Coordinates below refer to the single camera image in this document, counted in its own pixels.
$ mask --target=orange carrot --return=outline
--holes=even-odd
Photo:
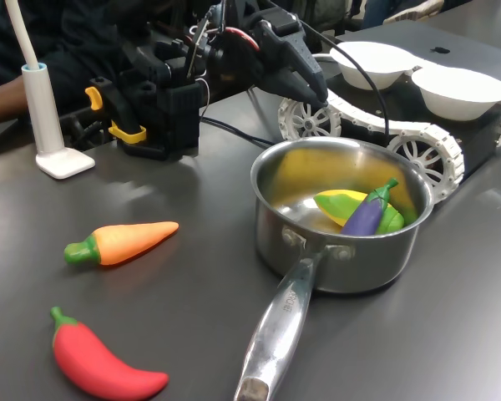
[[[109,266],[126,261],[158,244],[178,230],[178,223],[134,224],[101,227],[85,241],[68,244],[65,260],[69,263],[96,261]]]

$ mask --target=desk lamp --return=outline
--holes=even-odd
[[[59,180],[90,169],[94,166],[93,159],[64,145],[48,69],[37,61],[18,0],[6,0],[6,6],[26,59],[22,71],[37,146],[35,162],[42,171]]]

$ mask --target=purple eggplant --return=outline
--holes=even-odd
[[[382,214],[390,201],[390,189],[398,184],[391,178],[384,186],[372,190],[342,228],[348,236],[373,236],[377,232]]]

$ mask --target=table surface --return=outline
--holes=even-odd
[[[208,115],[279,139],[280,100],[260,91]],[[161,163],[114,146],[64,182],[0,184],[0,400],[91,399],[53,361],[50,307],[90,326],[126,363],[170,374],[156,400],[232,400],[247,344],[279,277],[255,254],[249,171],[261,152],[203,126],[195,158]],[[178,221],[179,232],[111,271],[63,248],[100,226]],[[419,232],[401,278],[365,297],[315,293],[276,401],[501,400],[501,154]]]
[[[501,48],[501,0],[473,0],[424,23]]]

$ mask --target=saucepan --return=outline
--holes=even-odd
[[[433,209],[433,196],[408,160],[342,138],[275,145],[258,157],[250,176],[257,196],[256,248],[284,278],[250,341],[235,401],[270,401],[295,352],[312,289],[353,294],[392,283]],[[369,193],[391,177],[399,185],[390,203],[405,226],[390,234],[344,236],[313,200],[324,190]]]

